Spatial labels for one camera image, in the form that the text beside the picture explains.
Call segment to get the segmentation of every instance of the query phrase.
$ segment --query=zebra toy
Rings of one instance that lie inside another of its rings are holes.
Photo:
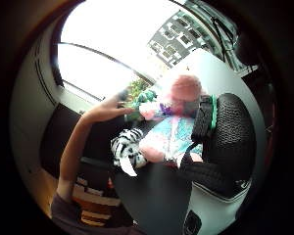
[[[138,128],[124,129],[119,136],[111,140],[111,151],[114,154],[114,165],[120,166],[130,176],[136,176],[133,168],[147,164],[139,151],[139,141],[143,132]]]

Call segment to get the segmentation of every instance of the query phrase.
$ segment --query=green strap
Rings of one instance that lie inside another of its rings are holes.
[[[217,98],[215,95],[212,95],[212,103],[213,103],[213,117],[212,117],[212,124],[211,124],[211,129],[216,128],[216,123],[217,123]]]

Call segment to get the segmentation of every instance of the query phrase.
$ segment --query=person's arm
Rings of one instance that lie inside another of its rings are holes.
[[[105,121],[133,112],[133,109],[130,108],[118,109],[118,103],[118,95],[104,100],[83,114],[74,127],[61,157],[60,177],[57,187],[58,195],[66,202],[70,203],[72,201],[74,184],[79,168],[79,159],[81,158],[92,124],[97,121]]]

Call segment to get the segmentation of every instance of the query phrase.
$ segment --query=hand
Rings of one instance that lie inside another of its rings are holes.
[[[96,121],[105,121],[134,112],[132,108],[118,108],[122,103],[120,96],[118,94],[114,95],[83,114],[81,118],[84,123],[92,124]]]

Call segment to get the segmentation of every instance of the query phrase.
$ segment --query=stuffed toy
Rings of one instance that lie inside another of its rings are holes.
[[[185,72],[168,80],[156,101],[140,105],[145,119],[162,119],[139,142],[139,150],[149,162],[165,162],[180,166],[186,149],[192,144],[191,133],[199,97],[207,93],[200,80]],[[202,145],[191,150],[194,162],[201,162]]]
[[[143,132],[138,128],[124,129],[119,136],[111,140],[111,151],[114,154],[114,165],[120,166],[130,176],[136,176],[135,168],[147,164],[139,151],[138,142]]]
[[[138,109],[146,120],[160,122],[144,138],[141,130],[134,128],[123,131],[112,140],[115,165],[131,176],[136,176],[134,167],[144,166],[147,162],[164,162],[179,167],[186,149],[192,144],[191,133],[199,97],[205,94],[199,79],[190,73],[179,74],[162,83],[161,89],[142,92],[132,107]],[[202,161],[202,148],[198,145],[191,150],[193,162]]]
[[[192,144],[194,118],[171,116],[155,125],[139,142],[139,151],[151,163],[180,166],[186,149]],[[190,152],[193,162],[202,161],[203,146]]]
[[[141,103],[139,112],[146,120],[159,120],[169,116],[195,118],[199,96],[205,94],[195,75],[183,73],[162,84],[157,98]]]

